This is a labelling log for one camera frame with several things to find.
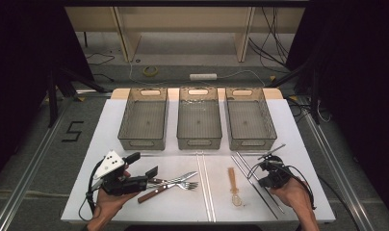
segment metal tongs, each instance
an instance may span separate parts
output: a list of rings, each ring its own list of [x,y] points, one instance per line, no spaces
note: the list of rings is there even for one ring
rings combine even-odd
[[[278,150],[279,148],[285,146],[285,144],[282,144],[281,146],[277,147],[276,149],[274,149],[273,151],[270,151],[270,153],[273,153],[274,151]],[[246,166],[246,168],[248,169],[248,171],[251,171],[251,167],[249,166],[249,164],[246,162],[246,160],[243,158],[243,156],[239,153],[239,152],[236,152],[237,153],[237,157],[242,161],[243,165]],[[232,154],[231,155],[231,159],[234,161],[234,163],[237,165],[237,167],[240,169],[240,171],[243,173],[243,175],[246,177],[246,179],[248,180],[249,184],[257,191],[257,193],[260,195],[260,197],[263,199],[263,201],[266,203],[266,205],[269,207],[270,211],[272,212],[272,214],[275,216],[276,219],[278,219],[278,216],[275,214],[275,212],[272,210],[272,208],[270,207],[269,203],[266,201],[266,199],[264,198],[264,196],[258,191],[258,189],[254,186],[254,183],[248,178],[248,174],[245,172],[245,170],[243,169],[243,167],[240,165],[240,163],[237,161],[237,159],[235,158],[235,156]],[[252,176],[254,177],[254,179],[256,179],[257,181],[259,180],[259,178],[257,177],[257,175],[255,175],[254,172],[252,172]],[[272,201],[275,203],[275,205],[278,207],[278,209],[283,213],[285,214],[284,210],[279,206],[279,204],[276,202],[276,200],[272,197],[272,195],[268,192],[268,190],[266,188],[264,188],[264,190],[267,192],[267,195],[270,196],[270,198],[272,199]]]

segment power strip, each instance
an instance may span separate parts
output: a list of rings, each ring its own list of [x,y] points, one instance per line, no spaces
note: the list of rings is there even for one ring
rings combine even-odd
[[[205,81],[205,80],[217,80],[217,74],[191,74],[190,78],[192,81]]]

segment cable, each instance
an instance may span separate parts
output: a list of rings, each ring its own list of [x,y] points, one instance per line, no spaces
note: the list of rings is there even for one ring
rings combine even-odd
[[[261,10],[262,10],[263,15],[264,15],[264,17],[266,19],[267,25],[269,26],[269,29],[270,29],[269,35],[272,34],[272,37],[275,40],[275,45],[276,45],[276,49],[277,49],[278,55],[279,55],[280,59],[282,60],[282,62],[284,63],[284,60],[283,60],[282,56],[287,58],[284,53],[288,54],[288,51],[282,45],[282,43],[281,43],[281,41],[279,39],[277,30],[276,30],[277,26],[278,26],[278,20],[276,20],[277,19],[278,8],[273,8],[272,9],[272,26],[270,26],[270,22],[269,22],[269,20],[267,18],[266,12],[264,11],[264,7],[262,7]]]
[[[308,116],[310,114],[310,112],[307,112],[306,114],[304,114],[301,118],[299,118],[296,123],[299,123],[304,117]]]
[[[204,81],[192,81],[192,80],[183,81],[183,82],[165,81],[165,82],[161,82],[161,83],[146,83],[146,82],[138,81],[138,80],[135,80],[135,79],[132,78],[132,68],[133,68],[132,62],[129,62],[129,65],[130,65],[130,70],[129,70],[128,79],[130,79],[132,82],[135,82],[135,83],[138,83],[138,84],[143,84],[143,85],[148,85],[148,86],[158,86],[158,85],[169,84],[169,83],[173,83],[173,84],[185,84],[185,83],[198,82],[198,83],[202,83],[202,84],[209,85],[209,86],[212,86],[212,87],[224,87],[224,88],[227,88],[227,86],[218,86],[218,85],[213,85],[213,84],[210,84],[210,83],[206,83],[206,82],[204,82]],[[229,78],[229,77],[232,77],[232,76],[235,76],[235,75],[244,73],[244,72],[250,72],[250,73],[252,73],[252,74],[261,82],[261,84],[263,85],[263,87],[266,86],[266,84],[264,83],[264,81],[263,81],[255,72],[253,72],[252,70],[241,70],[241,71],[235,72],[235,73],[233,73],[233,74],[229,74],[229,75],[226,75],[226,76],[218,77],[218,79]]]
[[[86,203],[86,201],[87,201],[87,198],[84,198],[84,201],[83,201],[83,203],[80,206],[80,209],[78,209],[78,217],[80,217],[80,219],[83,220],[83,221],[90,221],[90,220],[92,220],[92,218],[91,219],[85,219],[85,218],[83,218],[83,216],[81,216],[81,209],[83,208],[83,206]]]
[[[289,102],[291,102],[291,103],[294,104],[294,105],[289,105],[290,108],[291,108],[291,107],[298,107],[298,108],[299,108],[299,113],[296,114],[296,115],[293,114],[293,117],[300,116],[300,115],[302,114],[303,109],[309,110],[309,105],[302,105],[302,104],[299,104],[299,103],[297,102],[297,100],[294,100],[293,98],[291,98],[291,96],[292,96],[292,95],[285,96],[284,98],[285,98],[287,101],[289,101]]]
[[[264,83],[263,80],[260,79],[260,77],[255,73],[253,72],[252,70],[241,70],[241,71],[238,71],[236,73],[233,73],[233,74],[230,74],[230,75],[226,75],[226,76],[222,76],[222,77],[218,77],[218,79],[224,79],[224,78],[229,78],[229,77],[232,77],[232,76],[235,76],[235,75],[238,75],[238,74],[241,74],[241,73],[244,73],[244,72],[250,72],[252,73],[255,77],[257,77],[257,79],[263,84],[263,87],[266,86],[266,84]]]
[[[296,167],[293,167],[293,166],[287,166],[287,167],[293,168],[295,171],[298,172],[298,174],[299,174],[300,176],[302,176],[303,180],[306,182],[306,186],[307,186],[309,192],[312,194],[312,204],[314,204],[314,194],[312,193],[311,186],[309,185],[309,183],[308,183],[308,181],[306,180],[305,176],[304,176]]]
[[[317,106],[317,113],[318,113],[318,116],[320,116],[320,119],[321,119],[323,122],[329,122],[330,119],[332,118],[332,115],[329,114],[329,118],[324,118],[324,117],[321,115],[321,112],[320,112],[320,105],[321,105],[321,101],[318,103],[318,106]]]
[[[339,201],[341,201],[342,205],[345,207],[345,209],[347,210],[348,214],[350,215],[350,218],[351,220],[353,221],[354,223],[354,226],[356,227],[356,230],[360,231],[360,228],[359,228],[359,225],[357,224],[356,220],[354,219],[354,216],[353,216],[353,213],[352,211],[350,210],[348,204],[345,202],[345,200],[342,198],[342,196],[340,196],[324,179],[322,176],[320,176],[319,174],[317,174],[318,178],[324,182],[327,187],[336,195],[336,197],[338,197]]]
[[[91,58],[91,57],[94,56],[94,55],[101,55],[101,56],[105,56],[105,57],[110,57],[110,59],[107,60],[107,61],[104,61],[104,62],[102,62],[102,63],[99,63],[99,64],[91,64],[91,65],[101,65],[101,64],[105,64],[105,63],[107,63],[107,62],[109,62],[109,61],[111,61],[111,60],[113,60],[113,59],[115,58],[115,56],[104,55],[104,54],[101,54],[101,53],[93,53],[92,55],[87,56],[86,59],[89,59],[89,58]]]
[[[105,74],[93,74],[93,75],[98,75],[98,76],[104,76],[105,78],[109,79],[111,82],[114,82],[115,80],[113,78],[108,77]]]
[[[92,198],[93,192],[94,192],[94,191],[92,190],[92,180],[93,180],[93,176],[94,176],[96,170],[101,166],[101,164],[102,164],[103,161],[104,161],[104,159],[101,160],[101,161],[99,161],[99,162],[95,165],[94,169],[92,170],[92,173],[91,173],[91,176],[90,176],[90,181],[89,181],[88,190],[87,190],[87,192],[86,192],[86,200],[89,202],[90,209],[91,209],[91,212],[92,212],[92,213],[93,213],[93,211],[95,210],[95,204],[94,204],[93,198]]]
[[[251,43],[249,43],[249,46],[251,48],[252,51],[254,51],[256,54],[258,54],[260,56],[260,64],[265,68],[265,69],[268,69],[268,70],[271,70],[271,71],[275,71],[275,72],[278,72],[278,73],[283,73],[283,74],[288,74],[290,73],[289,71],[288,72],[285,72],[285,71],[281,71],[281,70],[275,70],[275,69],[272,69],[272,68],[269,68],[267,67],[266,65],[264,65],[264,62],[262,60],[262,58],[266,59],[266,60],[270,60],[270,61],[274,61],[280,65],[282,65],[283,67],[286,68],[285,64],[283,64],[282,62],[280,62],[279,60],[277,60],[275,57],[273,57],[272,55],[270,55],[269,53],[267,53],[266,51],[264,51],[262,48],[258,47],[257,44],[255,44],[255,42],[249,38],[249,41],[251,41]]]

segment black panel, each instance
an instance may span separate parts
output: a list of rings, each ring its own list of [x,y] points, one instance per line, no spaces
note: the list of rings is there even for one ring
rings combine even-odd
[[[74,93],[61,67],[93,80],[64,8],[0,0],[0,170],[46,95],[47,76],[54,71],[61,90]]]
[[[320,96],[389,209],[389,4],[360,4],[340,36]]]

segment metal rail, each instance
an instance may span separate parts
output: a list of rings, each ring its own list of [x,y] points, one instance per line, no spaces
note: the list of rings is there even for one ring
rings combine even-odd
[[[26,170],[24,171],[20,181],[18,182],[17,186],[13,190],[4,208],[1,210],[0,230],[8,230],[14,218],[14,215],[17,212],[18,207],[21,204],[21,201],[23,200],[36,173],[38,172],[39,166],[41,165],[42,160],[44,159],[44,156],[46,155],[51,145],[51,142],[54,140],[54,137],[57,134],[57,130],[62,123],[63,115],[65,114],[71,102],[72,102],[72,98],[67,98],[63,101],[63,106],[59,111],[56,123],[51,128],[47,129],[47,132],[44,135],[38,147],[38,150],[36,151],[35,155],[30,161],[30,164],[27,166]]]
[[[302,99],[301,101],[302,104],[308,103],[305,99]],[[375,230],[346,173],[342,169],[337,157],[335,156],[335,153],[330,147],[321,125],[317,125],[311,115],[307,115],[306,120],[311,128],[312,133],[314,134],[315,139],[318,142],[318,145],[320,146],[320,149],[322,150],[322,153],[324,154],[326,162],[329,165],[332,175],[335,178],[336,183],[338,184],[338,187],[346,200],[346,203],[352,211],[353,217],[356,220],[358,227],[363,231]]]

